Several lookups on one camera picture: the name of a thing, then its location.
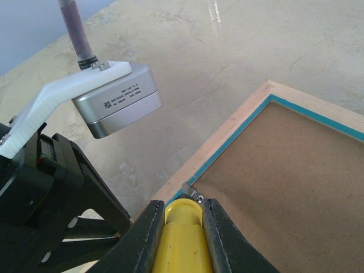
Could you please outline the yellow handled screwdriver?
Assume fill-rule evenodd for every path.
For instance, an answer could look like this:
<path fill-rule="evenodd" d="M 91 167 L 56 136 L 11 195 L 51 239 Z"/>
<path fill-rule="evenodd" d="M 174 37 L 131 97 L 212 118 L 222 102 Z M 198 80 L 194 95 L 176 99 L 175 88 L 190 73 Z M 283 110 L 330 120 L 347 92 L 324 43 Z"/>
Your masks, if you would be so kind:
<path fill-rule="evenodd" d="M 181 198 L 165 215 L 152 272 L 213 272 L 200 205 Z"/>

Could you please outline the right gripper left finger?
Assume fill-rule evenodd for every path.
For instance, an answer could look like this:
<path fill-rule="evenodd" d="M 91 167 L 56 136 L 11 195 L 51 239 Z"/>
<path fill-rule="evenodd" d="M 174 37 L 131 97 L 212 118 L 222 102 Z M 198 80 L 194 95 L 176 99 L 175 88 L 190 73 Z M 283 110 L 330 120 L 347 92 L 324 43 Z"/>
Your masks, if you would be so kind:
<path fill-rule="evenodd" d="M 151 272 L 164 217 L 164 201 L 150 201 L 127 233 L 88 272 Z"/>

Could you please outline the teal wooden picture frame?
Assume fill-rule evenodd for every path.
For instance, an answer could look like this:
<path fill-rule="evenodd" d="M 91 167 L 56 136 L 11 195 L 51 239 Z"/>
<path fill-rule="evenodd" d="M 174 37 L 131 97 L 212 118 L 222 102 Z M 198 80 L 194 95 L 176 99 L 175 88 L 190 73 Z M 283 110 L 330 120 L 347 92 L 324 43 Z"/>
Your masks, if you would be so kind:
<path fill-rule="evenodd" d="M 363 116 L 263 83 L 155 193 L 216 198 L 282 272 L 363 271 Z"/>

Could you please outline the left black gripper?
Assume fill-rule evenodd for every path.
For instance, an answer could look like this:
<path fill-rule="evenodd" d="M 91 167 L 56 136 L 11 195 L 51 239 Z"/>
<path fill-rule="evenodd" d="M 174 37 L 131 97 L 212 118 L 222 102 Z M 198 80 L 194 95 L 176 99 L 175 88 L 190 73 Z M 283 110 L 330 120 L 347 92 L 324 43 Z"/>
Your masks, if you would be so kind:
<path fill-rule="evenodd" d="M 66 271 L 100 259 L 130 227 L 126 209 L 66 137 L 38 131 L 14 158 L 1 156 L 1 272 Z"/>

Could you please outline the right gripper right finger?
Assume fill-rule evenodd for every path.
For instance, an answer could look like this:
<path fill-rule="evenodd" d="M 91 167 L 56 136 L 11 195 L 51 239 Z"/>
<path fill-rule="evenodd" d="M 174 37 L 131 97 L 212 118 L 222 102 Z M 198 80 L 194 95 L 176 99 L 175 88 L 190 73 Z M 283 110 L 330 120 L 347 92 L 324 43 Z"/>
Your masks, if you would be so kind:
<path fill-rule="evenodd" d="M 214 272 L 278 272 L 248 242 L 214 198 L 202 203 L 202 226 Z"/>

